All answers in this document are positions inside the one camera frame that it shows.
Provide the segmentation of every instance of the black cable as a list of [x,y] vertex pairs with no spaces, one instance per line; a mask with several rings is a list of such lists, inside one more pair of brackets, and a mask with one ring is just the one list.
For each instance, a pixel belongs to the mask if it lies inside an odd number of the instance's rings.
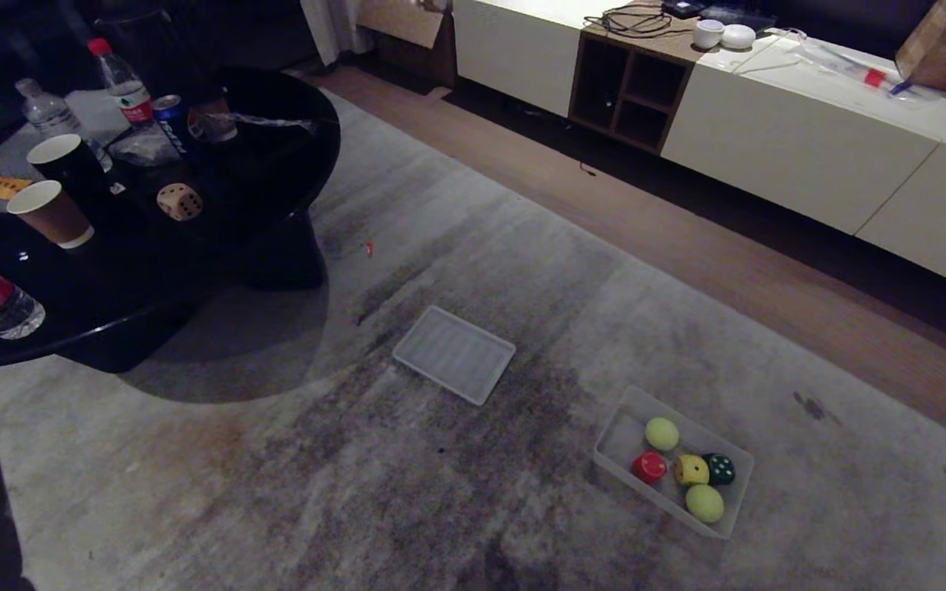
[[[640,19],[633,24],[623,24],[616,16]],[[586,22],[596,24],[616,37],[628,39],[654,39],[668,34],[688,33],[688,30],[668,30],[673,16],[664,14],[662,4],[628,4],[626,7],[609,8],[601,16],[583,16]]]

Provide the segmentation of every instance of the gray rug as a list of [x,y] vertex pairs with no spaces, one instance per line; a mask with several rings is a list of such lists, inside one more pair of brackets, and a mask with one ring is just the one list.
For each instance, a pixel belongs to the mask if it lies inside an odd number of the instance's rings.
[[[225,293],[128,374],[0,369],[38,589],[946,590],[945,429],[335,103],[329,286]],[[430,304],[517,345],[484,407],[390,359]],[[731,541],[594,468],[627,384],[754,454]]]

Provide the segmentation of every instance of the yellow ball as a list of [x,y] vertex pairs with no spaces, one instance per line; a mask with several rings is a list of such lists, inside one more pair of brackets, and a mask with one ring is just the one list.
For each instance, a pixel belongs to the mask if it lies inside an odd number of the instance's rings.
[[671,419],[664,419],[662,416],[649,420],[645,426],[645,438],[649,440],[649,445],[660,451],[672,450],[680,441],[677,425]]
[[714,487],[696,485],[684,494],[688,512],[705,524],[717,523],[725,516],[725,501]]

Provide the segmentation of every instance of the white plastic tray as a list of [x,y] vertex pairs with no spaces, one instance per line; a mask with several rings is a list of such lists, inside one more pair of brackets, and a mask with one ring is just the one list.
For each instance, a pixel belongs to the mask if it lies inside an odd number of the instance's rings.
[[430,306],[393,349],[393,358],[481,406],[516,351],[512,343]]
[[[680,431],[681,441],[675,449],[660,452],[667,460],[668,472],[659,482],[649,486],[631,474],[630,466],[642,453],[654,449],[645,440],[645,424],[656,416],[671,419]],[[673,461],[683,453],[702,456],[712,452],[723,453],[732,460],[736,466],[736,479],[731,485],[716,487],[725,501],[725,514],[718,523],[708,525],[691,516],[684,508],[684,490],[673,479]],[[594,463],[611,472],[628,487],[675,516],[698,534],[721,539],[728,539],[732,535],[740,505],[743,504],[743,495],[746,494],[751,472],[754,471],[754,456],[750,453],[714,435],[706,427],[686,418],[635,386],[627,386],[619,407],[612,413],[608,425],[597,438],[597,444],[594,445]]]

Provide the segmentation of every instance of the black round table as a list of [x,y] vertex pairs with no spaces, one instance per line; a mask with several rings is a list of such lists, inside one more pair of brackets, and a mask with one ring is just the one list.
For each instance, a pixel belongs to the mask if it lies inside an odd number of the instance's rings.
[[[323,283],[308,207],[338,160],[338,113],[318,89],[277,72],[225,68],[218,81],[234,112],[312,120],[315,131],[239,123],[239,138],[215,145],[199,166],[139,169],[117,161],[120,171],[113,173],[127,187],[117,198],[132,205],[138,223],[110,236],[99,231],[76,251],[61,250],[0,213],[0,273],[46,308],[36,332],[0,339],[0,365],[57,353],[120,373],[173,336],[217,285],[312,289]],[[166,217],[155,195],[172,182],[194,186],[205,199],[204,213],[191,222]]]

